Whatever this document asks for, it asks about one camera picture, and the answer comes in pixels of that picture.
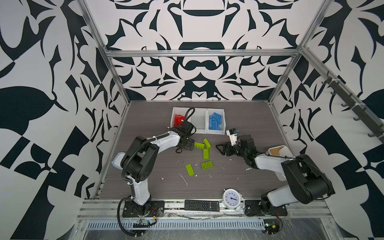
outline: black and white patterned wall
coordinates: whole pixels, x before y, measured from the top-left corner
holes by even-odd
[[[321,2],[87,0],[111,50],[297,48]],[[288,62],[287,57],[240,56],[114,63],[132,100],[266,100]]]
[[[380,118],[384,3],[336,0],[310,50]],[[359,240],[384,237],[384,145],[302,57],[274,102],[294,154],[309,155],[333,183],[326,200],[337,224]]]
[[[125,102],[75,1],[0,5],[0,239],[57,239],[95,190]]]

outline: pile of blue bricks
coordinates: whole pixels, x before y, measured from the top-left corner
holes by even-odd
[[[221,124],[221,115],[213,113],[209,116],[209,130],[221,130],[219,125]]]

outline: hook rack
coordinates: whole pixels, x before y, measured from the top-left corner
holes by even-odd
[[[333,89],[332,95],[339,95],[345,102],[342,106],[349,107],[358,116],[353,118],[355,121],[363,121],[372,131],[368,134],[369,137],[377,137],[384,143],[384,123],[340,79],[332,79],[329,76],[322,84],[328,84]]]

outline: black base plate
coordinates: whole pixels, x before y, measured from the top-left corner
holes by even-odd
[[[146,217],[153,217],[156,215],[157,217],[162,217],[164,215],[164,201],[151,201],[151,206],[149,208],[149,213]],[[126,201],[124,205],[124,210],[122,212],[123,217],[140,217],[141,212],[138,211],[133,206],[133,201]]]
[[[264,214],[260,211],[260,206],[259,206],[260,200],[245,200],[245,206],[249,205],[251,209],[246,209],[248,214],[252,214],[254,212],[258,212],[255,216],[264,216]],[[271,210],[270,214],[276,215],[276,213],[279,213],[279,216],[287,216],[287,208],[285,205],[282,205],[280,207],[275,207],[273,210]]]

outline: gray table surface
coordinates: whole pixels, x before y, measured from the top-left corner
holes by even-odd
[[[115,154],[125,152],[136,136],[151,137],[167,130],[173,107],[222,108],[225,111],[226,129],[236,128],[239,135],[250,134],[258,151],[283,145],[271,110],[265,102],[146,102],[131,103]],[[285,186],[275,173],[268,170],[249,169],[238,156],[222,156],[216,144],[229,142],[227,135],[195,134],[196,142],[207,138],[212,149],[209,160],[213,168],[203,170],[203,151],[183,150],[176,154],[176,147],[161,152],[148,177],[148,188],[156,199],[221,198],[223,189],[233,188],[244,197],[260,197],[275,188]],[[195,174],[189,176],[185,165],[191,164]],[[127,183],[121,179],[121,171],[110,166],[101,189],[101,199],[120,199],[131,194]]]

